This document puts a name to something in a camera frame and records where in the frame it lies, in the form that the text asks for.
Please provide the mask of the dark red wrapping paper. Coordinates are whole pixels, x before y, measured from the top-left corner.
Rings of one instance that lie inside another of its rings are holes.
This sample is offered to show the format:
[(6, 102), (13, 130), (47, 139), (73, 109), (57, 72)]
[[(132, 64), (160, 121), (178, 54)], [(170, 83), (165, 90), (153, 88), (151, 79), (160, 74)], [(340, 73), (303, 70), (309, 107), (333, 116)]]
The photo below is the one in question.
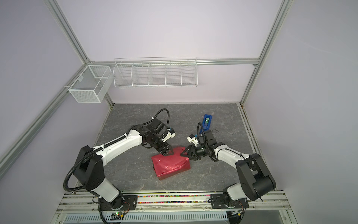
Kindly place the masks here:
[(159, 154), (151, 157), (154, 172), (159, 180), (191, 169), (189, 158), (180, 155), (185, 149), (185, 147), (177, 147), (173, 149), (174, 155), (163, 156)]

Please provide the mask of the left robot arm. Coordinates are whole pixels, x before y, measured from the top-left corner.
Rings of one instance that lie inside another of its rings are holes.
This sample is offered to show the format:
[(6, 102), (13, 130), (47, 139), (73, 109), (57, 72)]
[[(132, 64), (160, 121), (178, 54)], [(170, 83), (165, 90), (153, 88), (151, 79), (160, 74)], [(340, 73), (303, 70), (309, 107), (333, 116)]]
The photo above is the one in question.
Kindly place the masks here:
[(104, 167), (124, 152), (139, 145), (154, 148), (161, 155), (173, 155), (172, 146), (167, 142), (175, 136), (175, 131), (169, 126), (170, 113), (168, 109), (160, 109), (167, 113), (167, 121), (163, 123), (154, 116), (150, 121), (131, 126), (123, 135), (108, 143), (80, 149), (76, 162), (63, 181), (66, 192), (85, 189), (94, 196), (109, 203), (111, 209), (120, 209), (125, 200), (122, 192), (105, 176)]

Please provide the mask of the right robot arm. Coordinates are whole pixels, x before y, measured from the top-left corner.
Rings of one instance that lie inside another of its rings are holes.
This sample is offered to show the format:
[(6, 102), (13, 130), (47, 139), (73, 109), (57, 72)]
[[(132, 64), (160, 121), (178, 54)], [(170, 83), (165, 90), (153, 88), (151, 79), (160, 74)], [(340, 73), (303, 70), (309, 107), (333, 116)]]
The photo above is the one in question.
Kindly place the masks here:
[(202, 130), (201, 123), (197, 126), (197, 134), (190, 135), (187, 140), (191, 144), (180, 154), (181, 157), (197, 161), (208, 156), (214, 162), (223, 161), (237, 170), (239, 182), (226, 187), (222, 195), (211, 198), (210, 203), (227, 208), (240, 205), (244, 209), (244, 200), (261, 199), (277, 187), (273, 175), (259, 154), (244, 154), (217, 142), (210, 130)]

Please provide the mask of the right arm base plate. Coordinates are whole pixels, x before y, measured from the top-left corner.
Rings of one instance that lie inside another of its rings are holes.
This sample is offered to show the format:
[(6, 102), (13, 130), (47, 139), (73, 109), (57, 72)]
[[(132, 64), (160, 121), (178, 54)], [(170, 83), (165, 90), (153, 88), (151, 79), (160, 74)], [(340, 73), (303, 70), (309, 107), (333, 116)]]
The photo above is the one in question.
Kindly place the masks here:
[(213, 209), (247, 209), (249, 204), (247, 198), (232, 200), (228, 194), (211, 194), (208, 202)]

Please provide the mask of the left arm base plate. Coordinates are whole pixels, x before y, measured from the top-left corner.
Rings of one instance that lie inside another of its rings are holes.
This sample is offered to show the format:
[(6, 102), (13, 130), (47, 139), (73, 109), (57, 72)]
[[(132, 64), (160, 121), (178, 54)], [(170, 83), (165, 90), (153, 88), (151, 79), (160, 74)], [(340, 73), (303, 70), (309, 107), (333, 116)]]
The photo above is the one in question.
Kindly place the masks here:
[(133, 211), (136, 209), (137, 201), (137, 195), (124, 195), (117, 197), (112, 202), (100, 198), (98, 203), (102, 211)]

